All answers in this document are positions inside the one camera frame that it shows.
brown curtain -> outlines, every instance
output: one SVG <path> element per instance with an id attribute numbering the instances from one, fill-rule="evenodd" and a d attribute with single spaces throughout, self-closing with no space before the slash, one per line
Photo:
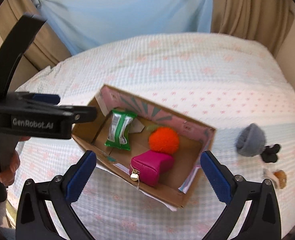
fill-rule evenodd
<path id="1" fill-rule="evenodd" d="M 259 41 L 276 56 L 293 19 L 290 0 L 213 0 L 211 31 Z"/>
<path id="2" fill-rule="evenodd" d="M 4 40 L 17 20 L 25 13 L 38 14 L 31 0 L 4 0 L 0 6 L 0 35 Z M 71 54 L 45 23 L 25 53 L 25 58 L 37 69 L 55 66 Z"/>

cardboard box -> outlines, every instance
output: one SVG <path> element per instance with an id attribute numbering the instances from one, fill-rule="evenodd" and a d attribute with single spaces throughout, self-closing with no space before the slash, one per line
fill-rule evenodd
<path id="1" fill-rule="evenodd" d="M 178 208 L 184 207 L 198 179 L 204 175 L 200 169 L 200 154 L 210 149 L 215 129 L 108 85 L 101 88 L 89 105 L 97 108 L 97 118 L 94 122 L 76 124 L 72 132 L 74 140 L 84 149 L 94 151 L 104 166 L 134 186 L 137 186 L 137 182 L 133 182 L 128 173 L 130 162 L 132 157 L 149 150 L 148 137 L 151 132 L 144 128 L 140 133 L 130 133 L 130 151 L 105 146 L 111 123 L 111 110 L 122 108 L 135 112 L 138 114 L 137 119 L 145 127 L 161 124 L 177 131 L 180 147 L 173 155 L 174 167 L 161 175 L 155 187 L 140 182 L 139 189 L 164 203 Z"/>

orange fuzzy ball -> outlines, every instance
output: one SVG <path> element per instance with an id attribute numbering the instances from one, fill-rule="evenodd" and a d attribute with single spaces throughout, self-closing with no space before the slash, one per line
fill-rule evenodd
<path id="1" fill-rule="evenodd" d="M 159 127 L 148 138 L 150 149 L 172 155 L 180 144 L 177 133 L 169 127 Z"/>

bed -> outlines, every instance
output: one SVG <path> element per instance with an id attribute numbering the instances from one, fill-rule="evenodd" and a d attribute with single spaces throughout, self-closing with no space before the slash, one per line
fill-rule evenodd
<path id="1" fill-rule="evenodd" d="M 18 90 L 57 93 L 61 104 L 86 105 L 103 83 L 120 87 L 217 128 L 212 152 L 234 174 L 262 181 L 263 168 L 284 170 L 277 190 L 282 236 L 295 225 L 295 92 L 270 52 L 255 41 L 223 34 L 138 36 L 87 50 L 40 71 Z M 257 123 L 267 144 L 279 143 L 279 161 L 236 153 L 241 130 Z M 23 183 L 64 173 L 82 156 L 73 141 L 32 138 L 19 144 L 21 168 L 9 187 L 17 209 Z M 73 208 L 97 239 L 201 239 L 224 208 L 206 178 L 184 209 L 171 211 L 120 178 L 96 168 Z M 231 234 L 245 219 L 247 205 Z M 58 231 L 66 236 L 53 208 Z"/>

blue curtain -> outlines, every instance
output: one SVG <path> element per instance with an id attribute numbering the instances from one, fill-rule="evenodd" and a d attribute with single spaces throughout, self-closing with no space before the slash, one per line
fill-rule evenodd
<path id="1" fill-rule="evenodd" d="M 210 32 L 213 0 L 35 0 L 72 55 L 137 35 Z"/>

